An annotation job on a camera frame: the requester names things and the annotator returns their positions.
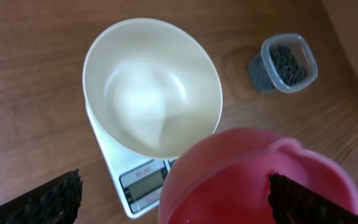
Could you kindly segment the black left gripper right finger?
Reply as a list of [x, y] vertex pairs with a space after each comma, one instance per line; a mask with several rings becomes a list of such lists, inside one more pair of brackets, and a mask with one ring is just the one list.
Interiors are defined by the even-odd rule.
[[268, 203], [276, 224], [358, 224], [353, 214], [278, 173], [269, 176]]

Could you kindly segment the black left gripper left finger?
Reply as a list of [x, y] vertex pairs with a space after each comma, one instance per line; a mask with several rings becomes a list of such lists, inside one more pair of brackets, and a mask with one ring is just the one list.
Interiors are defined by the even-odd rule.
[[73, 224], [82, 193], [79, 170], [68, 171], [0, 205], [0, 224]]

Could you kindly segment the pink scoop blue handle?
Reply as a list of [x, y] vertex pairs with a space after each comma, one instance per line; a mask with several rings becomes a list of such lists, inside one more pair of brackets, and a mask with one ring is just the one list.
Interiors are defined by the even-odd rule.
[[358, 215], [347, 172], [296, 139], [255, 128], [214, 134], [174, 163], [162, 187], [159, 223], [276, 223], [269, 176], [280, 174]]

